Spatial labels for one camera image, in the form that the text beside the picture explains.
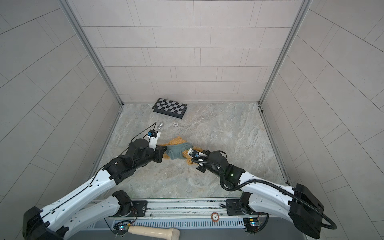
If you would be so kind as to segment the right green circuit board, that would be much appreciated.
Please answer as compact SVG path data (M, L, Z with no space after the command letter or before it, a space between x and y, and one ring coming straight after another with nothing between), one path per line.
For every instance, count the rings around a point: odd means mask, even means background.
M245 227L245 232L246 233L256 233L259 231L260 228L260 222L258 219L243 219L244 222L244 227Z

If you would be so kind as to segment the tan teddy bear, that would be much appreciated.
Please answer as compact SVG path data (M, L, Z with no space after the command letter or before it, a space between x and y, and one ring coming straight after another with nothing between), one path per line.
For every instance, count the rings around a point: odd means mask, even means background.
M185 160L188 165L193 165L192 157L188 155L190 149L202 152L203 149L199 147L194 147L191 143L177 137L170 140L168 143L163 144L162 147L167 147L166 152L163 154L163 159L166 160Z

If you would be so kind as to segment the green circuit board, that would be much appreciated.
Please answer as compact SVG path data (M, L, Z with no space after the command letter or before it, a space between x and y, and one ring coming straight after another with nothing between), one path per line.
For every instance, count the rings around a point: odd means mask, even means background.
M246 233L256 233L259 231L260 228L260 222L258 219L243 219L244 222L244 227L245 227L245 232Z
M131 221L121 221L121 222L115 223L115 225L113 226L113 230L116 232L116 235L123 236L128 232L129 227L131 225L132 225Z

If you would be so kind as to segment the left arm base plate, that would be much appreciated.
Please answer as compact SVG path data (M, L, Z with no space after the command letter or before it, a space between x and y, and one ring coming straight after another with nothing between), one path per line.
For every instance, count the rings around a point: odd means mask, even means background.
M119 215L119 217L122 217L122 218L144 217L147 211L147 207L148 207L148 201L134 200L132 201L129 212L122 216Z

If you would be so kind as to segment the round red white sticker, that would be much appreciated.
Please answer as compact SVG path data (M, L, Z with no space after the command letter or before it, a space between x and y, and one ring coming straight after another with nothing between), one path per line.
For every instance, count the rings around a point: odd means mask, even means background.
M211 214L211 220L214 222L214 223L217 223L220 219L220 216L218 213L214 212Z

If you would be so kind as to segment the folded black white chessboard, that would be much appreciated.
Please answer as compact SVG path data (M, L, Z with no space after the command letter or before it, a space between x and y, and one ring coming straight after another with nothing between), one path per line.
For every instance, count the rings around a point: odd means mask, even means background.
M186 110L187 104L182 104L176 101L159 98L153 105L155 113L163 114L166 116L182 119Z

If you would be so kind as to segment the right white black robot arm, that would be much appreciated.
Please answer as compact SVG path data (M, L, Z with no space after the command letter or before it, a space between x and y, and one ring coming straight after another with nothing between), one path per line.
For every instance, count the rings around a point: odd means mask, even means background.
M319 239L323 224L324 205L304 185L278 185L258 178L242 168L231 165L222 151L188 151L197 169L210 171L220 178L228 192L240 191L240 210L246 215L269 214L294 224L303 234Z

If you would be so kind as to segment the aluminium mounting rail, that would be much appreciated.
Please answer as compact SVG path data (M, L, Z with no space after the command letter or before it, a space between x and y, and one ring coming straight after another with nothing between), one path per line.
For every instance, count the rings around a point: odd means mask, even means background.
M240 206L247 216L262 216L270 214L289 222L293 222L290 217L290 205L278 205L270 200L261 198L257 195L243 194L240 198ZM165 219L165 218L208 218L216 212L219 216L228 216L225 209L227 199L150 199L147 211L143 218L146 219Z

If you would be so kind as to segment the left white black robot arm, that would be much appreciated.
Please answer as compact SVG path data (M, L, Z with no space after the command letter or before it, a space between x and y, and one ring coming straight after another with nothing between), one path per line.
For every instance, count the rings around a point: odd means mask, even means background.
M154 140L137 139L123 154L112 159L87 182L42 209L32 207L24 213L23 238L26 240L67 240L92 223L116 214L126 216L132 201L117 191L100 203L87 207L102 193L112 189L150 162L161 163L166 146Z

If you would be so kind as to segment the grey-green teddy sweater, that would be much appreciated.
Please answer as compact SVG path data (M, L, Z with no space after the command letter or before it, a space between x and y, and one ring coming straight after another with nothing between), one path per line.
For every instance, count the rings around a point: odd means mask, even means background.
M177 145L169 145L167 146L166 154L170 157L171 160L175 159L185 159L183 157L183 152L193 148L193 145L190 143L182 143Z

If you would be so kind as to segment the left green circuit board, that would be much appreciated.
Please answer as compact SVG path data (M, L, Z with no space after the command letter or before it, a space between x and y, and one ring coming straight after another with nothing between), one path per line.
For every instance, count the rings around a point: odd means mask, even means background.
M129 227L131 225L132 225L131 221L121 221L121 222L115 223L115 225L113 226L113 230L116 232L116 235L123 236L128 232Z

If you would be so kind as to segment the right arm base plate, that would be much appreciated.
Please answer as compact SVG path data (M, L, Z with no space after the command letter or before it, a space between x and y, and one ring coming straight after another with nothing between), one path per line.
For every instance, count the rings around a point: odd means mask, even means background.
M227 199L225 206L228 216L247 216L241 209L240 199Z

